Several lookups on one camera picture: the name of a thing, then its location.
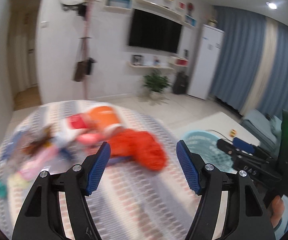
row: white refrigerator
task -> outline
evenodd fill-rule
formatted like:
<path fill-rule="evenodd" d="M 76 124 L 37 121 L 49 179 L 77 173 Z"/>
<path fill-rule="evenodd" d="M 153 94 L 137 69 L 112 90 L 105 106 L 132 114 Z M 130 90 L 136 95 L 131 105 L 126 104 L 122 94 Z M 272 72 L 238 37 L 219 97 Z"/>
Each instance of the white refrigerator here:
<path fill-rule="evenodd" d="M 202 38 L 188 87 L 188 95 L 204 100 L 207 98 L 219 60 L 223 35 L 224 31 L 203 25 Z"/>

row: television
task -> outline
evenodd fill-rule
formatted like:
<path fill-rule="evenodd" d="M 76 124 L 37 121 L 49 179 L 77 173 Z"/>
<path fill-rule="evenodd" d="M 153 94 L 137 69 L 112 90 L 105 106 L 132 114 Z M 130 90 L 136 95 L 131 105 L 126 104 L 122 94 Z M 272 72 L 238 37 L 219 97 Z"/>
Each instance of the television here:
<path fill-rule="evenodd" d="M 181 31 L 177 22 L 135 9 L 128 45 L 177 53 Z"/>

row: green plant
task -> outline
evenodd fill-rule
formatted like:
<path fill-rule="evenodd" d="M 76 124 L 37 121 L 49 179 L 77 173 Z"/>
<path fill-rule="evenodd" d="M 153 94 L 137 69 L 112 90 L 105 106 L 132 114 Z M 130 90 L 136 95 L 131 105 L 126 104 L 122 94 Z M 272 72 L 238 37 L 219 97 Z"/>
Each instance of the green plant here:
<path fill-rule="evenodd" d="M 166 76 L 161 76 L 157 70 L 153 70 L 150 75 L 144 76 L 144 87 L 149 88 L 153 92 L 161 93 L 169 86 L 171 86 L 169 79 Z"/>

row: orange stuffed toy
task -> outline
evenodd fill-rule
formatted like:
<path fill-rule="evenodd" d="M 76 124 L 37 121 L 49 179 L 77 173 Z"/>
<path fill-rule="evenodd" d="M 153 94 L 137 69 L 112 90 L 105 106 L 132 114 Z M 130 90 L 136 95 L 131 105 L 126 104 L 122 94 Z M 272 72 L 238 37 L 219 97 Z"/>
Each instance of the orange stuffed toy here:
<path fill-rule="evenodd" d="M 108 143 L 111 146 L 111 157 L 132 156 L 140 165 L 153 171 L 160 171 L 166 166 L 166 153 L 147 131 L 125 129 Z"/>

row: pile of toys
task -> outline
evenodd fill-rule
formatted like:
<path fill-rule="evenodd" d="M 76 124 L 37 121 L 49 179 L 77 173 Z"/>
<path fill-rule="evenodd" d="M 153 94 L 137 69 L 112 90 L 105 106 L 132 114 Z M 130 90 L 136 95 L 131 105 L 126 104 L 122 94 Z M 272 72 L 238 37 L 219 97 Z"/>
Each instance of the pile of toys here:
<path fill-rule="evenodd" d="M 2 152 L 8 174 L 17 180 L 33 181 L 45 163 L 56 156 L 70 162 L 74 154 L 72 145 L 87 155 L 95 154 L 103 141 L 111 145 L 108 165 L 134 160 L 153 171 L 166 166 L 166 154 L 154 136 L 147 131 L 125 129 L 115 108 L 110 104 L 95 104 L 85 113 L 75 114 L 59 121 L 60 132 L 53 133 L 52 125 L 38 133 L 29 127 L 17 131 Z M 5 183 L 0 178 L 0 197 L 7 197 Z"/>

